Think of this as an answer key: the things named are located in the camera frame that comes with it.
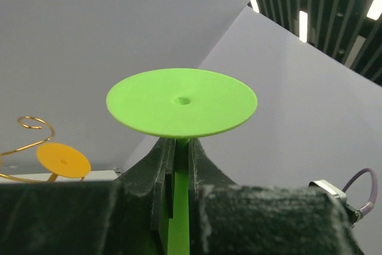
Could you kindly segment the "green wine glass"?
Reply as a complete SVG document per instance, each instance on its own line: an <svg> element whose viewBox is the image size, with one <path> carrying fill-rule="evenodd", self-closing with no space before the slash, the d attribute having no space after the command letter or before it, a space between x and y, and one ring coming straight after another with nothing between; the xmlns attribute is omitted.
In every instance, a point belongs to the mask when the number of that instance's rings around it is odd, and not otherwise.
<svg viewBox="0 0 382 255"><path fill-rule="evenodd" d="M118 177L125 252L189 254L189 212L198 185L232 183L205 155L200 138L249 120L255 92L217 72L159 69L115 84L106 106L122 125L157 137L148 154Z"/></svg>

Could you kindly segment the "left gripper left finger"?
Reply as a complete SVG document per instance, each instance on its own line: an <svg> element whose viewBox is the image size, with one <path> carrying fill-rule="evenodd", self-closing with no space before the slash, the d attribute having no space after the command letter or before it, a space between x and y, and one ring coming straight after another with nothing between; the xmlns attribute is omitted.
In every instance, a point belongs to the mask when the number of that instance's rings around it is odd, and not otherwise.
<svg viewBox="0 0 382 255"><path fill-rule="evenodd" d="M166 254L175 142L117 179L1 185L2 254Z"/></svg>

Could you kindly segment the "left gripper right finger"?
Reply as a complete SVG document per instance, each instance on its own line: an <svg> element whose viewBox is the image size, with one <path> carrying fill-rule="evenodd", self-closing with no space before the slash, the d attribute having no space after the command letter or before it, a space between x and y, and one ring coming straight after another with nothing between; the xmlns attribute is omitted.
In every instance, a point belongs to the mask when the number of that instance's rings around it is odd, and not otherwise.
<svg viewBox="0 0 382 255"><path fill-rule="evenodd" d="M361 254L345 209L318 188L241 186L193 139L191 254Z"/></svg>

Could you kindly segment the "orange wine glass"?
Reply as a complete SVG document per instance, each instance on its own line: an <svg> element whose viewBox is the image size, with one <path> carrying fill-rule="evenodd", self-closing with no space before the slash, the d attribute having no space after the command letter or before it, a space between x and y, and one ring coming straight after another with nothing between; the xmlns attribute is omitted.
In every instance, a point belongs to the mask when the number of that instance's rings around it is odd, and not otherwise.
<svg viewBox="0 0 382 255"><path fill-rule="evenodd" d="M91 164L80 151L62 143L46 143L36 150L39 163L51 172L48 182L58 177L83 181L91 171Z"/></svg>

